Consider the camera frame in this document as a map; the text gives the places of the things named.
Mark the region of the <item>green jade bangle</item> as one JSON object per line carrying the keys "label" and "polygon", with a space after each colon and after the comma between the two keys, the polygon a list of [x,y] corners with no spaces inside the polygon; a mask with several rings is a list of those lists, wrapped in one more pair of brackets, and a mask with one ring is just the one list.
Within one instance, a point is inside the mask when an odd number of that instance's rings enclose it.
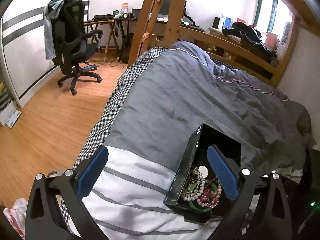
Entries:
{"label": "green jade bangle", "polygon": [[191,184],[183,197],[191,209],[202,212],[212,212],[219,205],[222,186],[218,180],[202,180],[199,184]]}

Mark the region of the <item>black jewelry box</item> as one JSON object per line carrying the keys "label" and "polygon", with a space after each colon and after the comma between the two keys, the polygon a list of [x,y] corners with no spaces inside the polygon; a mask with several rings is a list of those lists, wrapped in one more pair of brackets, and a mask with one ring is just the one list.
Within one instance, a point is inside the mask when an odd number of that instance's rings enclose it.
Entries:
{"label": "black jewelry box", "polygon": [[[202,180],[218,180],[207,160],[207,150],[213,145],[217,146],[226,158],[233,159],[237,165],[240,165],[241,144],[207,124],[201,124],[188,140],[176,175],[164,199],[167,207],[183,215],[187,221],[206,223],[213,217],[223,216],[232,203],[232,200],[226,197],[223,188],[219,205],[212,212],[191,209],[183,200],[191,184],[195,182],[200,184]],[[208,168],[207,178],[203,178],[199,172],[199,166],[202,165]]]}

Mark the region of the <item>plastic bag on floor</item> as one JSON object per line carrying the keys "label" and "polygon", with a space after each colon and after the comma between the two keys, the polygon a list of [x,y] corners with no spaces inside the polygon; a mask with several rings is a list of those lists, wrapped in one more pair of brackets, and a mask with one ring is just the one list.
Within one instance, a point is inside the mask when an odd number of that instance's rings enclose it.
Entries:
{"label": "plastic bag on floor", "polygon": [[25,239],[25,215],[28,202],[24,198],[18,198],[12,208],[5,207],[3,214],[10,225],[18,233],[21,239]]}

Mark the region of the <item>white round sticker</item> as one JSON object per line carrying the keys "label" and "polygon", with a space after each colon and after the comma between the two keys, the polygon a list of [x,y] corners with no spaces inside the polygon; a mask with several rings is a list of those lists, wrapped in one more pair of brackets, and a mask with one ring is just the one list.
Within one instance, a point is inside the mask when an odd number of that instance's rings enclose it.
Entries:
{"label": "white round sticker", "polygon": [[200,174],[203,176],[203,178],[207,178],[209,171],[208,168],[206,168],[205,166],[199,166],[199,172]]}

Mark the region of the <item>white shelf unit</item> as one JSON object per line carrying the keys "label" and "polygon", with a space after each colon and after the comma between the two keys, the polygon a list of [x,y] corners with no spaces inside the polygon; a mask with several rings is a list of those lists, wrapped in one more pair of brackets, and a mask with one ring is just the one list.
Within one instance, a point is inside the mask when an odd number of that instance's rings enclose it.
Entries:
{"label": "white shelf unit", "polygon": [[12,98],[8,86],[5,83],[3,63],[1,61],[1,127],[8,126],[9,128],[13,128],[21,114],[22,112],[17,109],[17,103]]}

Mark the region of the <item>black office chair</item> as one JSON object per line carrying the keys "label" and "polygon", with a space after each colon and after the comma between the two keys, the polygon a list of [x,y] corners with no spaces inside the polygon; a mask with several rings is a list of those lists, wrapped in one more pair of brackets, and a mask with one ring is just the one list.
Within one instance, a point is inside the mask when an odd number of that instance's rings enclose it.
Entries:
{"label": "black office chair", "polygon": [[76,95],[76,83],[81,76],[103,79],[95,73],[97,66],[88,60],[100,48],[102,30],[87,33],[84,27],[85,3],[82,0],[65,0],[59,16],[53,21],[53,41],[56,57],[52,59],[64,75],[57,81],[59,87],[72,79],[71,94]]}

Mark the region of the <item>grey duvet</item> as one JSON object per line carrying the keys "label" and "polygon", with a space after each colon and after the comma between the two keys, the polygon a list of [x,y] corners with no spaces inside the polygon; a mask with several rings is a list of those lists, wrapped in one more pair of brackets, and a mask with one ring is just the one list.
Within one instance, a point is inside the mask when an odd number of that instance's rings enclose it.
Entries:
{"label": "grey duvet", "polygon": [[303,105],[242,70],[216,65],[185,41],[138,77],[105,144],[176,170],[201,124],[239,142],[241,166],[260,174],[301,169],[316,144]]}

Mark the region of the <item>white sliding wardrobe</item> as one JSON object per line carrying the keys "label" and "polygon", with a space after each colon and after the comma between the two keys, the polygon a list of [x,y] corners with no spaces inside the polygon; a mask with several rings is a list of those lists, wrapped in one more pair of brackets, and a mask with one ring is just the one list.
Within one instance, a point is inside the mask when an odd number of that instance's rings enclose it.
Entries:
{"label": "white sliding wardrobe", "polygon": [[59,69],[45,58],[43,9],[50,0],[12,0],[1,17],[1,60],[9,90],[20,107]]}

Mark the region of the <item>light blue hanging garment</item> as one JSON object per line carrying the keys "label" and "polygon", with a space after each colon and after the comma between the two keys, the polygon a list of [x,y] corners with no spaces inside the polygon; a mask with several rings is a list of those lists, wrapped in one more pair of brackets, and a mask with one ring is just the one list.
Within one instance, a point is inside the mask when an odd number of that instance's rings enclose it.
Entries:
{"label": "light blue hanging garment", "polygon": [[43,9],[44,48],[46,60],[52,60],[56,57],[52,21],[58,18],[64,2],[65,0],[50,0]]}

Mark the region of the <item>pile of dark clothes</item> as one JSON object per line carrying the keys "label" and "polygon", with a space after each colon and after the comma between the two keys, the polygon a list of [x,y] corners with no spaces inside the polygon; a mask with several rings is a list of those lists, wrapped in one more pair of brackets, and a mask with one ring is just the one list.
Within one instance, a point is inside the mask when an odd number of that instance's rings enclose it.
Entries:
{"label": "pile of dark clothes", "polygon": [[245,23],[234,22],[231,28],[223,28],[222,33],[225,36],[233,35],[247,41],[259,51],[262,51],[267,57],[277,57],[274,50],[267,48],[267,46],[262,43],[261,33]]}

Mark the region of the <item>black computer monitor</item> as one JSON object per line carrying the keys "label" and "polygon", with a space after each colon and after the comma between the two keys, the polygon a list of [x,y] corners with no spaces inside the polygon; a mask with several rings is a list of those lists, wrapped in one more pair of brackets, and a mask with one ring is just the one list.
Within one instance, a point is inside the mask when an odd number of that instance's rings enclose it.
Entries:
{"label": "black computer monitor", "polygon": [[[186,19],[185,19],[186,3],[187,3],[186,1],[184,1],[184,3],[183,3],[183,11],[182,11],[182,17],[181,17],[182,22],[186,21]],[[173,4],[172,0],[163,0],[161,8],[160,8],[158,16],[157,16],[157,20],[162,21],[162,22],[167,22],[170,9],[173,7],[174,7],[174,4]]]}

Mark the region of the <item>wooden ladder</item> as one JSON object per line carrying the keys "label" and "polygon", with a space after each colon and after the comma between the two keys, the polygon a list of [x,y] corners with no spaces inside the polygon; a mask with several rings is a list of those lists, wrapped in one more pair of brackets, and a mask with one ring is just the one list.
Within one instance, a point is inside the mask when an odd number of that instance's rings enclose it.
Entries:
{"label": "wooden ladder", "polygon": [[128,67],[131,67],[137,61],[140,54],[148,49],[152,31],[163,1],[164,0],[144,0],[131,44]]}

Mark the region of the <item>wooden bunk bed frame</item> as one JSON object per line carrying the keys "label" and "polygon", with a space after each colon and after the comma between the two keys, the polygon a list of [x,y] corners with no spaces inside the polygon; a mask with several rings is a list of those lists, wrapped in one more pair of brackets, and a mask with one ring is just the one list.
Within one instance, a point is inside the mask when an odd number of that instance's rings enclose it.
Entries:
{"label": "wooden bunk bed frame", "polygon": [[250,42],[249,33],[253,32],[253,28],[241,22],[235,22],[233,29],[225,28],[221,34],[213,35],[183,27],[181,20],[185,0],[171,0],[164,39],[159,40],[157,35],[153,34],[153,28],[163,1],[144,0],[133,36],[128,66],[133,65],[140,54],[149,48],[168,48],[178,40],[193,40],[205,46],[211,45],[222,49],[224,51],[222,55],[211,53],[207,47],[205,51],[213,58],[244,70],[272,87],[277,87],[291,60],[299,29],[304,28],[319,35],[319,0],[281,0],[288,6],[293,16],[284,52],[277,65],[273,66],[242,45],[244,42]]}

